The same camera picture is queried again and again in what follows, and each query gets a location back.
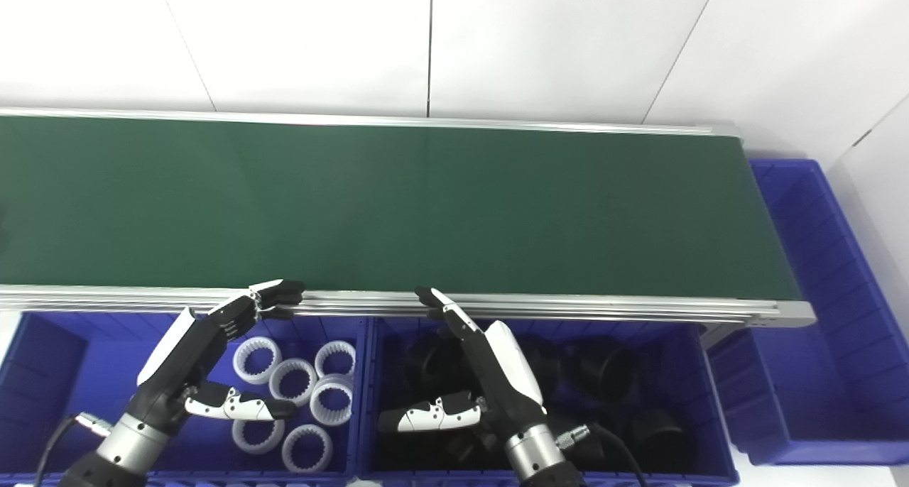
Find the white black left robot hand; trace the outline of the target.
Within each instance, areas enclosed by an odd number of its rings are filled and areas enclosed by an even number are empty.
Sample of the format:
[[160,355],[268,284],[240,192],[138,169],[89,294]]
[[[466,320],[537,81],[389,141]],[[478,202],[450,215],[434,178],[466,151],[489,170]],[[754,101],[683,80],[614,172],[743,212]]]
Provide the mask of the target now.
[[201,317],[186,307],[163,335],[137,377],[124,411],[141,427],[175,437],[191,415],[222,420],[289,420],[289,400],[259,398],[207,379],[228,342],[246,335],[260,319],[293,316],[304,283],[271,280],[227,298]]

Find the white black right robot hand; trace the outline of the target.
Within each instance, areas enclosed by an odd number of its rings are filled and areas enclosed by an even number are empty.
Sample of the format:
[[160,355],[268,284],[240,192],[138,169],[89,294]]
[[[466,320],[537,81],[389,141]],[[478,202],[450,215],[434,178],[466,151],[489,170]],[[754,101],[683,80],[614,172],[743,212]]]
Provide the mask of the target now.
[[458,338],[481,395],[460,391],[434,402],[384,410],[378,417],[378,432],[451,431],[484,423],[504,442],[539,439],[556,447],[535,374],[506,323],[495,321],[482,329],[440,290],[418,287],[415,294],[428,307],[428,316],[444,322]]

